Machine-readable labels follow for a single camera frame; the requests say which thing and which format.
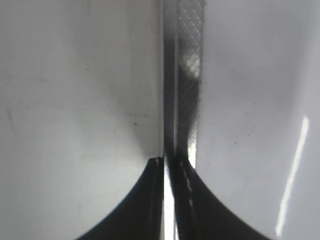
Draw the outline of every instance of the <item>gray surface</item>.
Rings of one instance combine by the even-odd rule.
[[[158,2],[0,1],[0,239],[72,240],[160,154]]]

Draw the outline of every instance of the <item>glossy white surface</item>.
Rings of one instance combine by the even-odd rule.
[[[196,169],[272,239],[319,238],[320,5],[208,0]]]
[[[160,154],[153,0],[0,1],[0,239],[72,240]]]

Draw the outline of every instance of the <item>scratch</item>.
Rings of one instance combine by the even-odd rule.
[[[8,117],[8,120],[9,120],[9,124],[10,124],[10,128],[12,130],[12,133],[16,137],[17,136],[17,132],[16,132],[16,128],[15,128],[15,125],[14,125],[14,121],[13,121],[13,117],[12,117],[11,111],[10,111],[10,109],[8,107],[5,108],[5,111],[6,111],[6,115]]]

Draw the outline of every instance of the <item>dark curved shape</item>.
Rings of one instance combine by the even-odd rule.
[[[164,191],[164,161],[152,158],[125,199],[78,240],[158,240]]]
[[[178,152],[171,167],[180,240],[269,240],[211,193],[185,154]]]

